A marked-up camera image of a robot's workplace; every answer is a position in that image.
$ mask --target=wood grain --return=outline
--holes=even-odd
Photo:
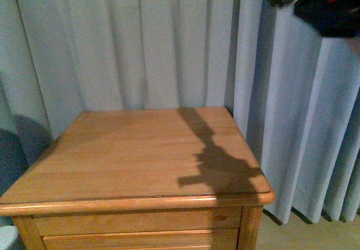
[[[237,250],[255,250],[263,206],[244,206],[241,213]]]
[[[46,250],[31,216],[14,216],[12,220],[19,230],[27,250]]]
[[[170,249],[176,247],[211,247],[211,250],[234,250],[237,231],[237,229],[163,231],[45,236],[43,239],[48,250],[98,250],[99,248],[120,250],[163,247],[170,247]]]
[[[238,228],[240,207],[35,217],[41,236]]]
[[[0,213],[88,200],[127,200],[129,209],[130,199],[205,194],[273,198],[225,108],[87,112],[0,198]]]

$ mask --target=wooden nightstand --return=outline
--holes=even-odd
[[[254,249],[274,193],[225,108],[86,112],[1,197],[28,250]]]

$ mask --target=curtain fold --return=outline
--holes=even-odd
[[[358,39],[266,0],[17,1],[0,0],[2,191],[84,110],[225,105],[277,194],[267,210],[354,219]]]

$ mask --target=nightstand top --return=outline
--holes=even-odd
[[[215,204],[231,196],[259,204],[274,198],[226,108],[92,111],[0,198],[0,214],[105,202],[150,208],[152,200],[154,208],[176,207],[211,197]]]

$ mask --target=drawer front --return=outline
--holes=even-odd
[[[186,230],[43,237],[48,250],[235,250],[237,229]]]
[[[41,236],[238,228],[240,207],[34,217]]]

